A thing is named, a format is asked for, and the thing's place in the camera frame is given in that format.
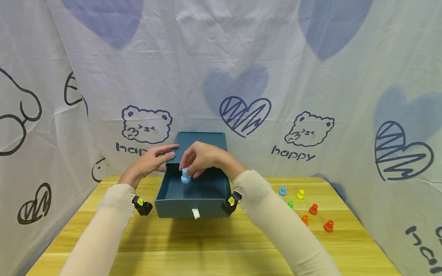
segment red peg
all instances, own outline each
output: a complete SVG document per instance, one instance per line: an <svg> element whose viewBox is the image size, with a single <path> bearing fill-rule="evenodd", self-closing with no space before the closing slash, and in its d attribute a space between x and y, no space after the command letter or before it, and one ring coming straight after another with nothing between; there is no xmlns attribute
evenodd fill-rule
<svg viewBox="0 0 442 276"><path fill-rule="evenodd" d="M325 224L324 224L324 230L326 230L327 232L332 232L333 231L333 225L335 223L333 222L333 220L329 219Z"/></svg>
<svg viewBox="0 0 442 276"><path fill-rule="evenodd" d="M318 213L318 205L313 204L309 209L310 214L316 215Z"/></svg>

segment orange peg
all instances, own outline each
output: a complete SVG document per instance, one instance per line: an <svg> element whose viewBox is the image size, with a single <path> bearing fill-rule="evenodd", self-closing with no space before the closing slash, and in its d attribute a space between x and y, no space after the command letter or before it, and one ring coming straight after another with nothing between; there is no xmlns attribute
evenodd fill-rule
<svg viewBox="0 0 442 276"><path fill-rule="evenodd" d="M313 204L309 209L310 214L316 215L318 213L318 205Z"/></svg>
<svg viewBox="0 0 442 276"><path fill-rule="evenodd" d="M309 224L309 216L308 215L303 215L301 218L302 222L304 222L306 225Z"/></svg>
<svg viewBox="0 0 442 276"><path fill-rule="evenodd" d="M333 225L335 223L333 222L333 220L329 219L325 224L324 224L324 230L326 230L327 232L332 232L333 231Z"/></svg>

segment wrist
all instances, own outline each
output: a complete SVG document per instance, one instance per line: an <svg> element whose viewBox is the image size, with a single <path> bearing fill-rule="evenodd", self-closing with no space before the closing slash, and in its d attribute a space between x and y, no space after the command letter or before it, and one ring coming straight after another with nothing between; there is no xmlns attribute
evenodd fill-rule
<svg viewBox="0 0 442 276"><path fill-rule="evenodd" d="M246 170L246 168L228 152L225 152L220 157L218 165L217 167L220 168L231 181Z"/></svg>
<svg viewBox="0 0 442 276"><path fill-rule="evenodd" d="M120 181L118 182L130 185L134 189L136 189L142 179L143 176L141 175L141 173L138 170L130 167L123 173L123 175L120 177Z"/></svg>

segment finger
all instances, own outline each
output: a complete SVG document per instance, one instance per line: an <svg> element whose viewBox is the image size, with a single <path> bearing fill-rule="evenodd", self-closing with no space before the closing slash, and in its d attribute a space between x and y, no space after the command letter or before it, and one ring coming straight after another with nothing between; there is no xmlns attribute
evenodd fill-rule
<svg viewBox="0 0 442 276"><path fill-rule="evenodd" d="M192 156L192 154L194 154L193 145L186 149L186 151L183 153L183 157L179 162L179 170L182 170L187 165L187 160Z"/></svg>
<svg viewBox="0 0 442 276"><path fill-rule="evenodd" d="M165 155L166 153L168 153L168 152L170 152L170 151L171 151L171 150L166 150L166 151L158 152L156 156L158 157L158 156L160 156L160 155Z"/></svg>
<svg viewBox="0 0 442 276"><path fill-rule="evenodd" d="M163 167L158 167L156 170L154 170L154 171L158 171L158 172L161 172L161 173L163 173L163 172L165 172L166 171L166 168L163 168Z"/></svg>
<svg viewBox="0 0 442 276"><path fill-rule="evenodd" d="M192 176L192 175L194 175L196 173L196 171L201 169L201 165L199 163L200 162L198 160L198 157L195 158L195 161L192 163L192 165L187 167L186 175L187 176Z"/></svg>
<svg viewBox="0 0 442 276"><path fill-rule="evenodd" d="M193 153L193 154L189 157L189 159L187 160L187 162L186 162L186 167L189 167L190 165L192 165L192 163L195 161L195 158L196 158L196 154Z"/></svg>
<svg viewBox="0 0 442 276"><path fill-rule="evenodd" d="M174 152L168 152L165 155L162 156L158 156L156 158L156 160L158 161L158 166L163 164L164 162L169 161L170 159L175 157L175 153Z"/></svg>
<svg viewBox="0 0 442 276"><path fill-rule="evenodd" d="M198 171L196 171L196 173L194 174L193 178L197 178L198 176L200 176L206 169L199 169Z"/></svg>
<svg viewBox="0 0 442 276"><path fill-rule="evenodd" d="M170 144L170 145L162 145L159 147L153 147L151 150L155 153L156 156L162 151L172 150L174 148L178 148L178 144Z"/></svg>

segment black wrist device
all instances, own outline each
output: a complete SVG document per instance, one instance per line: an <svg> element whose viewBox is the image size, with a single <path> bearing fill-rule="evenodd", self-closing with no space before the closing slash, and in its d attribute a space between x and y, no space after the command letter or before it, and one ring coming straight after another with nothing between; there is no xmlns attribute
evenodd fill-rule
<svg viewBox="0 0 442 276"><path fill-rule="evenodd" d="M137 195L132 199L132 204L141 216L147 216L153 208L150 202L143 201L142 198Z"/></svg>
<svg viewBox="0 0 442 276"><path fill-rule="evenodd" d="M242 198L243 196L239 192L234 191L231 197L227 198L223 201L223 203L221 203L221 208L224 210L224 212L230 215L236 210L236 206Z"/></svg>

